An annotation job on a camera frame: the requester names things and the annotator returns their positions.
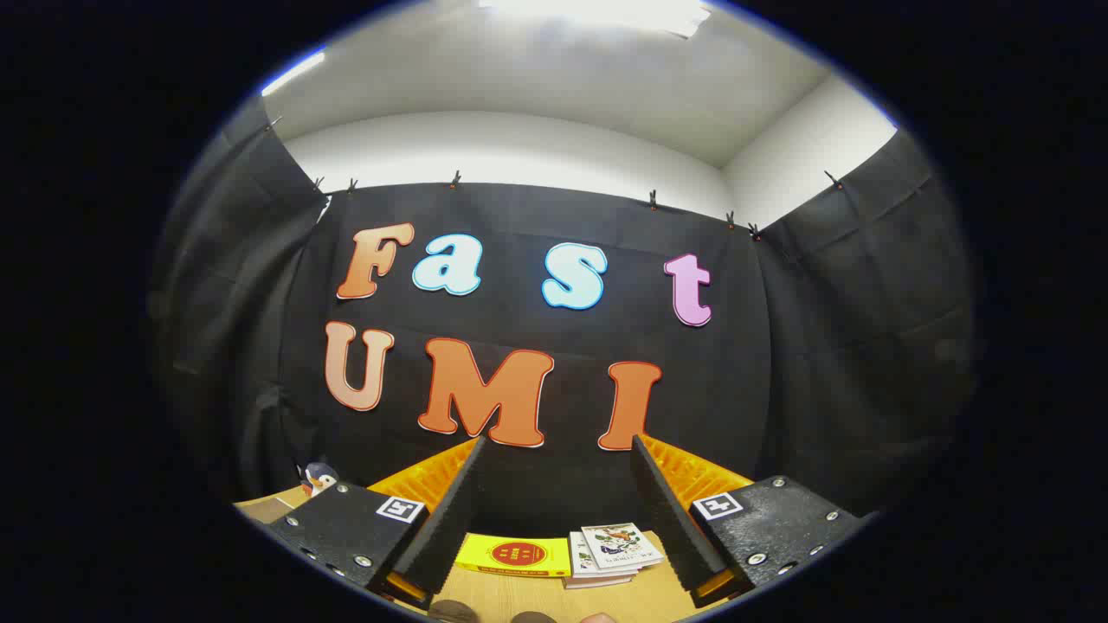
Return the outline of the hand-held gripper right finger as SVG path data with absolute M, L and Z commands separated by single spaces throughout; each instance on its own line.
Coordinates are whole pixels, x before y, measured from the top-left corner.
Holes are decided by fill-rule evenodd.
M 753 481 L 649 435 L 633 438 L 632 473 L 695 607 L 794 575 L 866 528 L 796 478 Z

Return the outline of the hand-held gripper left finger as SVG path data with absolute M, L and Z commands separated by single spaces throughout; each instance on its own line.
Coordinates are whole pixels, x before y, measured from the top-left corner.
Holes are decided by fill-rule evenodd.
M 264 530 L 293 556 L 352 588 L 430 607 L 476 513 L 486 438 L 438 453 L 373 491 L 337 482 Z

